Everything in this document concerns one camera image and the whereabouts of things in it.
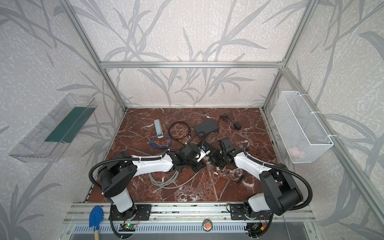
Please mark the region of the black ribbed router box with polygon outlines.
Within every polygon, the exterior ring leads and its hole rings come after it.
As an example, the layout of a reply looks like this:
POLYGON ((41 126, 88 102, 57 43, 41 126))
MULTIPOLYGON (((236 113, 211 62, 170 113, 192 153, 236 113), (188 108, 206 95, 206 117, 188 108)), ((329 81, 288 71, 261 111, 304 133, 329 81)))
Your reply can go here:
POLYGON ((208 157, 209 161, 215 166, 219 167, 219 163, 221 160, 221 152, 220 150, 214 148, 211 144, 205 141, 200 141, 198 144, 200 149, 200 156, 197 159, 197 162, 201 162, 204 157, 208 157))

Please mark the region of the dark grey network switch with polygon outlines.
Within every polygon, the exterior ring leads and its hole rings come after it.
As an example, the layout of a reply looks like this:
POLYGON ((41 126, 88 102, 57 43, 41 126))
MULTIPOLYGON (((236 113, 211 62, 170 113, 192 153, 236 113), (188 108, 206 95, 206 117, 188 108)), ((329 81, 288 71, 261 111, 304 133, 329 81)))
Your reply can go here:
POLYGON ((199 137, 202 138, 204 136, 202 132, 204 132, 206 136, 211 133, 216 133, 219 131, 219 126, 213 119, 208 119, 194 126, 194 130, 199 133, 199 137))

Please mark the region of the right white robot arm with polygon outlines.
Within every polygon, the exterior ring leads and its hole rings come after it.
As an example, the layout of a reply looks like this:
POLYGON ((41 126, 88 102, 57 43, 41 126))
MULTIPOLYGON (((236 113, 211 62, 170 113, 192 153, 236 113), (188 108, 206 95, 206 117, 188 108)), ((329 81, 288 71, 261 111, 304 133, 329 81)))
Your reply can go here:
POLYGON ((310 204, 313 190, 309 182, 290 171, 284 164, 268 164, 248 153, 236 149, 229 138, 219 140, 219 149, 206 147, 210 158, 220 168, 232 164, 257 178, 263 192, 244 200, 243 212, 253 220, 262 212, 281 216, 287 211, 299 210, 310 204))

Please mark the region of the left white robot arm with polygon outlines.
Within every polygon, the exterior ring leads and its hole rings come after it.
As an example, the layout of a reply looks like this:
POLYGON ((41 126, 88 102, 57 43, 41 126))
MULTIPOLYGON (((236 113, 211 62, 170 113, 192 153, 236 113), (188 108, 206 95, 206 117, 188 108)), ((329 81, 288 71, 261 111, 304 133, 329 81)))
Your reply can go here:
POLYGON ((134 217, 138 211, 127 186, 137 176, 156 172, 176 172, 191 168, 198 173, 205 167, 203 158, 212 151, 194 143, 175 151, 166 150, 157 156, 135 156, 121 153, 117 158, 100 162, 91 167, 89 180, 109 200, 120 220, 134 217))

